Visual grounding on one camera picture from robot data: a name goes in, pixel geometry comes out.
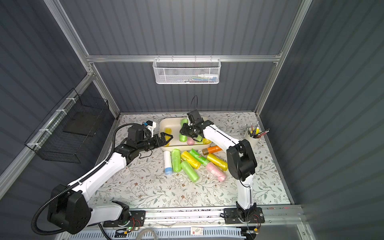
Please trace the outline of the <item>white blue trash bag roll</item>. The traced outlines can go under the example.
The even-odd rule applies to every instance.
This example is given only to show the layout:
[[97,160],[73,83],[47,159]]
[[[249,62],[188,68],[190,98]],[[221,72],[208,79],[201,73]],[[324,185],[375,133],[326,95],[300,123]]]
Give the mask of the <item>white blue trash bag roll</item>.
[[166,175],[171,175],[173,173],[170,151],[164,151],[164,171]]

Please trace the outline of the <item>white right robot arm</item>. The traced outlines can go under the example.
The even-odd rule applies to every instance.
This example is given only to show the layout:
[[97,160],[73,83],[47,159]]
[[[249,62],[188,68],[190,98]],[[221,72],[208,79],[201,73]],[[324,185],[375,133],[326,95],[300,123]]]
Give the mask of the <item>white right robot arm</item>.
[[257,208],[252,187],[257,161],[250,142],[231,137],[211,121],[204,121],[199,124],[183,123],[180,133],[191,138],[202,136],[226,152],[229,172],[237,180],[238,199],[236,207],[238,216],[244,219],[253,215]]

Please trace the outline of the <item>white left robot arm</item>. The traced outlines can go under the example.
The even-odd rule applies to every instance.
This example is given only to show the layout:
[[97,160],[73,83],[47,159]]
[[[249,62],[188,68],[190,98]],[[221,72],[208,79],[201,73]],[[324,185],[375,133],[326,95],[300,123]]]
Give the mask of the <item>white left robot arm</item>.
[[94,207],[89,204],[93,194],[114,174],[125,169],[142,152],[166,146],[172,139],[164,132],[154,134],[156,124],[129,123],[128,136],[119,145],[112,143],[109,155],[88,173],[68,185],[58,185],[51,198],[34,214],[31,229],[42,236],[63,232],[77,234],[85,227],[118,221],[122,226],[131,221],[130,208],[120,201]]

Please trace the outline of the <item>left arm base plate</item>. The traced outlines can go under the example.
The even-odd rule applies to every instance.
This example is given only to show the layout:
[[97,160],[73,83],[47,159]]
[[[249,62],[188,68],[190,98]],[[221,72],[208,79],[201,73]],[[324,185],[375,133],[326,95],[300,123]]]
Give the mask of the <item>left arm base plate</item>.
[[104,228],[140,228],[144,225],[146,219],[146,211],[129,211],[120,216],[117,220],[106,221],[103,223]]

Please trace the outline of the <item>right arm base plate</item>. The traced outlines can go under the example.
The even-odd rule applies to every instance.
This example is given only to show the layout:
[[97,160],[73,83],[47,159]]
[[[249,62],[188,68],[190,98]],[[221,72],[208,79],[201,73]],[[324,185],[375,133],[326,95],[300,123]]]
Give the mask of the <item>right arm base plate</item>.
[[225,223],[230,224],[263,224],[265,223],[264,213],[262,208],[241,211],[237,208],[225,208],[220,217],[225,220]]

